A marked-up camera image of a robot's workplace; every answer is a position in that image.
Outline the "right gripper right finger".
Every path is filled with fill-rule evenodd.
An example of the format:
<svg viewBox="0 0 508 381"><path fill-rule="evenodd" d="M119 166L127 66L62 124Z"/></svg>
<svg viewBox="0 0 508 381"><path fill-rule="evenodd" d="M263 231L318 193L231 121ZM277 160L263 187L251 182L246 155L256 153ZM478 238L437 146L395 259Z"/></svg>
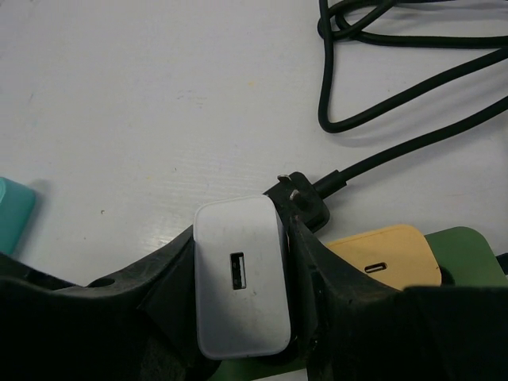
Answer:
<svg viewBox="0 0 508 381"><path fill-rule="evenodd" d="M386 286L287 223L298 349L311 380L504 380L507 289Z"/></svg>

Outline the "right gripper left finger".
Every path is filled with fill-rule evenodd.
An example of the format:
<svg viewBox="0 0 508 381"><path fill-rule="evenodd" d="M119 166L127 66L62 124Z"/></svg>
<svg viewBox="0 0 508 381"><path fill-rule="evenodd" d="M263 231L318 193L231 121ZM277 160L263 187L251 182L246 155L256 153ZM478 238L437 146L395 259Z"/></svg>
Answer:
<svg viewBox="0 0 508 381"><path fill-rule="evenodd" d="M190 229L82 287L1 258L4 380L206 380Z"/></svg>

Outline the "small orange plug adapter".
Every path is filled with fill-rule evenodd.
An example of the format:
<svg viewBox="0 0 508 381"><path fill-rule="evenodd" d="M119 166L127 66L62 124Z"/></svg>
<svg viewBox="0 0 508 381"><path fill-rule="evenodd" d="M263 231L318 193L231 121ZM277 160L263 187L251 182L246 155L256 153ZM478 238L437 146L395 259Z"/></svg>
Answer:
<svg viewBox="0 0 508 381"><path fill-rule="evenodd" d="M441 285L441 270L425 236L410 225L392 225L325 245L365 275L396 290Z"/></svg>

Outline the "white charger plug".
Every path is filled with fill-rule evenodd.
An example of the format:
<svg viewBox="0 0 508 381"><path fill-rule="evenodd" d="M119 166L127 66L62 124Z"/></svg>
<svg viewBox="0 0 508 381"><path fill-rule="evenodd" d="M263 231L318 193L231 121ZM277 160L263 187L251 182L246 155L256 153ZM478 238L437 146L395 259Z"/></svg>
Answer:
<svg viewBox="0 0 508 381"><path fill-rule="evenodd" d="M291 341L287 235L274 202L251 195L194 216L198 346L211 360L272 356Z"/></svg>

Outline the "green power strip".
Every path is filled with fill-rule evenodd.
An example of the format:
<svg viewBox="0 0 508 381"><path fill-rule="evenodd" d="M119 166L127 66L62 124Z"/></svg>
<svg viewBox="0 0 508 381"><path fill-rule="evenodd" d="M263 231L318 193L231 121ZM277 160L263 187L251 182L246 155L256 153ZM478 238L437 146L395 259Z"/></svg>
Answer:
<svg viewBox="0 0 508 381"><path fill-rule="evenodd" d="M506 276L485 237L468 227L454 227L424 236L437 262L457 286L507 285ZM228 360L212 380L306 380L304 363L264 364L258 359Z"/></svg>

